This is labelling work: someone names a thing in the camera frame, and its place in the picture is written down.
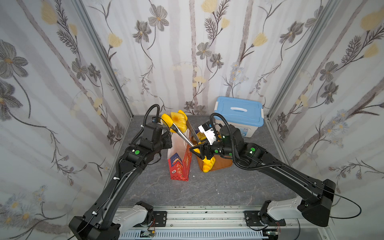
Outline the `red paper gift bag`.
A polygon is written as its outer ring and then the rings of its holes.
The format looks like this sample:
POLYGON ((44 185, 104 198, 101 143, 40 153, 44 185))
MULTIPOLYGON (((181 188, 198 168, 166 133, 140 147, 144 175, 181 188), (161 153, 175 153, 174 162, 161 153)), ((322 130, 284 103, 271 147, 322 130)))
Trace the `red paper gift bag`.
POLYGON ((171 180, 188 182, 192 162, 191 146, 176 133, 172 133, 171 140, 172 147, 167 153, 171 180))

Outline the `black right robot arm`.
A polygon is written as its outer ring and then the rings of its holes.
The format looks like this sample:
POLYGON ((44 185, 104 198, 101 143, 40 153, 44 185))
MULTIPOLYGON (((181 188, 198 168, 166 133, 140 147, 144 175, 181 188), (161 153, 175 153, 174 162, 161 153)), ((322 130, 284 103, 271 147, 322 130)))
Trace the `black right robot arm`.
POLYGON ((225 118, 213 113, 208 122, 199 126, 206 136, 202 144, 191 148, 191 153, 210 162, 220 156, 232 160, 245 171, 259 171, 285 185, 301 197, 296 210, 308 222, 326 227, 329 224, 336 183, 312 178, 275 158, 265 148, 244 141, 240 130, 225 118))

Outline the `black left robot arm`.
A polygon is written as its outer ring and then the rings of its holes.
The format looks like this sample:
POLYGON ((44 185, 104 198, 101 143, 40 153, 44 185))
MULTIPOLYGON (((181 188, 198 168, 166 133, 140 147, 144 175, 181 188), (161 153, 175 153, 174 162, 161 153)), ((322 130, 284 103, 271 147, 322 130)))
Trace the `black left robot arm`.
POLYGON ((160 106, 152 105, 146 112, 143 125, 131 144, 115 163, 111 178, 94 204, 69 223, 78 240, 117 240, 124 227, 131 228, 148 220, 149 205, 140 203, 128 222, 114 223, 115 214, 134 181, 161 151, 172 147, 170 128, 161 124, 160 106))

